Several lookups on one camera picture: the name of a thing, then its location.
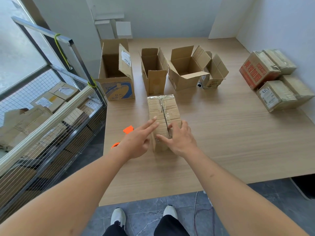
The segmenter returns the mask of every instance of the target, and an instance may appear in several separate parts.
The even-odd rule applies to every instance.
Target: white shoe
[[[122,208],[116,208],[111,217],[111,225],[118,224],[120,227],[125,229],[126,215]]]
[[[176,213],[176,210],[173,206],[167,206],[163,212],[163,216],[165,215],[171,215],[173,216],[174,218],[177,219],[177,213]]]

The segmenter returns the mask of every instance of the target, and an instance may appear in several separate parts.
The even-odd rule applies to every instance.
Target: white wall
[[[86,0],[33,1],[52,31],[73,39],[90,75],[96,78],[100,69],[101,46]],[[69,57],[68,48],[63,49]]]
[[[207,37],[221,0],[91,0],[97,14],[123,12],[133,38]]]
[[[209,39],[236,37],[255,0],[222,0]]]
[[[315,92],[315,0],[257,0],[237,39],[249,51],[278,48]],[[315,99],[302,106],[315,123]]]

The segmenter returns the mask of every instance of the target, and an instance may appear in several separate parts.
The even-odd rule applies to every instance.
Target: black pants
[[[165,215],[161,218],[154,231],[154,236],[189,236],[182,224],[173,216]],[[109,226],[103,236],[127,236],[125,230],[118,224]]]

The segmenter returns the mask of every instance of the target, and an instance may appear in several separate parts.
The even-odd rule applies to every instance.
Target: person's right hand
[[[167,139],[159,134],[156,137],[164,142],[176,155],[184,157],[189,151],[197,148],[197,142],[191,134],[191,129],[186,121],[182,121],[181,128],[178,127],[176,122],[170,123],[168,128],[173,128],[172,139]]]

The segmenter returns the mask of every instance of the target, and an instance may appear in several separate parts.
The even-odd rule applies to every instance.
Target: orange tape dispenser
[[[131,133],[133,130],[134,130],[134,127],[130,125],[129,127],[126,127],[126,128],[123,130],[123,132],[127,135],[128,133]],[[120,142],[114,143],[114,144],[112,145],[111,149],[112,149],[113,147],[118,146],[119,143],[120,143]]]

